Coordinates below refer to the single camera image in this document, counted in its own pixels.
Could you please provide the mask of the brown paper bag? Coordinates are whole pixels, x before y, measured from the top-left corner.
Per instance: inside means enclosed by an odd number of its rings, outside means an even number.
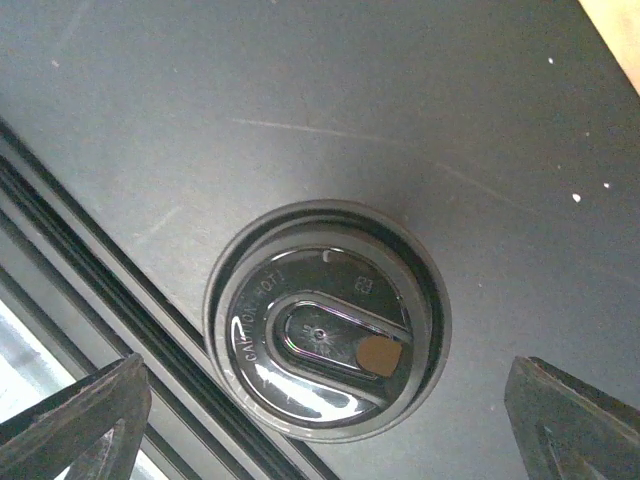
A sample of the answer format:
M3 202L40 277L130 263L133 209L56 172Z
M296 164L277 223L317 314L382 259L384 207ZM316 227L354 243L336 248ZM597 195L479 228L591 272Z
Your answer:
M639 0L580 0L579 3L639 92Z

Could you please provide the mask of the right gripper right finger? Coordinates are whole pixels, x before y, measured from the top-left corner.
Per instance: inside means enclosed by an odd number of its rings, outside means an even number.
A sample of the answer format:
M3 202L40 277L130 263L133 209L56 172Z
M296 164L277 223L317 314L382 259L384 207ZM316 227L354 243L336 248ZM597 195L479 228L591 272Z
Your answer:
M514 359L504 403L531 479L637 479L639 411L537 357Z

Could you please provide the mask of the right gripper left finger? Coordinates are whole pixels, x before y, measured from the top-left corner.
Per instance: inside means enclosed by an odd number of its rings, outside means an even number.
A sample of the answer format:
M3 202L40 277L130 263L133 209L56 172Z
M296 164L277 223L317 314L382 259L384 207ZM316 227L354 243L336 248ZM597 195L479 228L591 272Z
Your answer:
M151 408L148 370L131 354L1 424L3 479L128 479Z

